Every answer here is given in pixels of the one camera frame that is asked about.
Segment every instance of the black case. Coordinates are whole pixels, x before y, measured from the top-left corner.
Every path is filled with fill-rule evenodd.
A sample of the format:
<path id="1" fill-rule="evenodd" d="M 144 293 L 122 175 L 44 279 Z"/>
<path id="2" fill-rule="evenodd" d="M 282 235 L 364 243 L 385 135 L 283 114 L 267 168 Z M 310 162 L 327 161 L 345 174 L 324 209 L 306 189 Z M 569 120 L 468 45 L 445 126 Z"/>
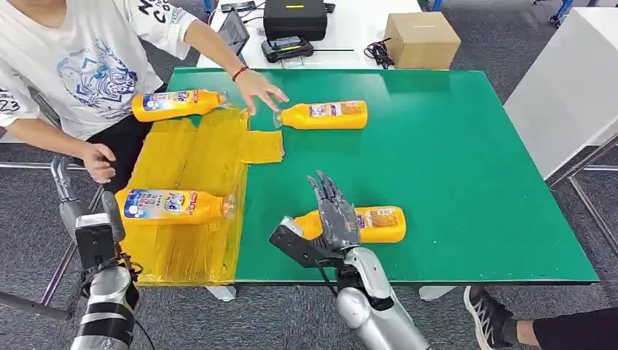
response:
<path id="1" fill-rule="evenodd" d="M 264 30 L 268 40 L 303 36 L 318 41 L 326 36 L 324 0 L 266 0 Z"/>

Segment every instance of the cardboard box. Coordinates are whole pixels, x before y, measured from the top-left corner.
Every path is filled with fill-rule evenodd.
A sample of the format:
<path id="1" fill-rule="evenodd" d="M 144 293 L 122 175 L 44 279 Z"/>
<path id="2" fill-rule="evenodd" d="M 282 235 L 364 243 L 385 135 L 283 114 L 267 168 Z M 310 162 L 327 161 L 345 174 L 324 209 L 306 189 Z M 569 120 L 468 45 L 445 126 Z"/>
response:
<path id="1" fill-rule="evenodd" d="M 398 69 L 449 69 L 461 43 L 440 12 L 391 13 L 386 38 Z"/>

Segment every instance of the tablet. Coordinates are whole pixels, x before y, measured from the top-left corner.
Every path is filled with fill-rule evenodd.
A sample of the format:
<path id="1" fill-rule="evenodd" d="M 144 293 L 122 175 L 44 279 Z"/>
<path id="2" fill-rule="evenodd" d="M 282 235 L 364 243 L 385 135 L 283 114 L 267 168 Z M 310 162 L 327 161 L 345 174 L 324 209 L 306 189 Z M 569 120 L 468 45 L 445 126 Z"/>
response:
<path id="1" fill-rule="evenodd" d="M 219 29 L 219 35 L 238 56 L 249 41 L 249 32 L 242 18 L 235 9 L 232 9 Z"/>

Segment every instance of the floor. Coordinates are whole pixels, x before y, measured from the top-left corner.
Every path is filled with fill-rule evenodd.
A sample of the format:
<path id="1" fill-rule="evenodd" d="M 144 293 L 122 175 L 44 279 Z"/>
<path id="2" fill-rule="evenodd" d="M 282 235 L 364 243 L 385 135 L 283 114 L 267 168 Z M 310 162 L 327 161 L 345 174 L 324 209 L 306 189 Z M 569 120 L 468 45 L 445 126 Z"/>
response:
<path id="1" fill-rule="evenodd" d="M 201 12 L 201 0 L 172 2 Z M 445 0 L 442 10 L 462 39 L 453 68 L 485 71 L 504 102 L 555 32 L 547 18 L 559 5 L 559 0 L 536 6 L 528 0 Z M 164 79 L 171 73 L 166 67 L 197 61 L 195 53 L 180 62 L 151 47 L 148 51 Z M 0 161 L 48 162 L 50 158 L 49 152 L 25 145 L 0 145 Z M 618 154 L 608 155 L 603 162 L 618 165 Z M 94 193 L 87 174 L 74 173 L 73 180 L 82 198 Z M 618 178 L 585 173 L 579 180 L 618 232 L 614 210 Z M 67 242 L 57 194 L 46 171 L 0 170 L 0 183 L 0 289 L 36 300 Z M 618 259 L 568 185 L 559 188 L 555 197 L 604 282 L 583 287 L 490 287 L 519 318 L 618 306 Z M 507 252 L 506 248 L 491 252 L 488 264 Z M 525 259 L 516 252 L 506 258 Z M 83 302 L 76 303 L 78 269 L 74 261 L 53 304 L 77 308 L 79 315 Z M 395 290 L 434 349 L 478 349 L 471 319 L 461 302 L 461 288 L 430 303 L 419 300 L 416 288 Z M 229 303 L 214 300 L 203 288 L 143 288 L 137 317 L 157 349 L 362 349 L 340 321 L 329 291 L 320 287 L 241 287 L 237 299 Z M 0 348 L 67 349 L 75 322 L 0 307 Z M 132 349 L 148 348 L 137 330 Z"/>

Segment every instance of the black pants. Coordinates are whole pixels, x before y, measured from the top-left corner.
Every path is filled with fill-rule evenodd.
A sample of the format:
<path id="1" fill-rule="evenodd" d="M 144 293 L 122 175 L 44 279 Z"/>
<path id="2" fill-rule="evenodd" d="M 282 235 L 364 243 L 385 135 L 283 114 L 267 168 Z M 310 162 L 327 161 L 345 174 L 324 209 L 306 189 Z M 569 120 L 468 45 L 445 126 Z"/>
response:
<path id="1" fill-rule="evenodd" d="M 155 92 L 164 92 L 167 87 L 167 84 L 163 84 Z M 148 132 L 150 132 L 151 127 L 151 122 L 139 122 L 135 115 L 131 114 L 87 140 L 91 144 L 106 145 L 116 156 L 116 161 L 112 162 L 112 168 L 116 170 L 116 176 L 112 177 L 112 180 L 103 186 L 106 191 L 116 193 L 127 187 L 139 152 L 144 145 L 144 139 Z M 83 164 L 81 160 L 76 161 L 79 164 Z"/>
<path id="2" fill-rule="evenodd" d="M 618 308 L 536 319 L 532 325 L 542 350 L 618 349 Z"/>

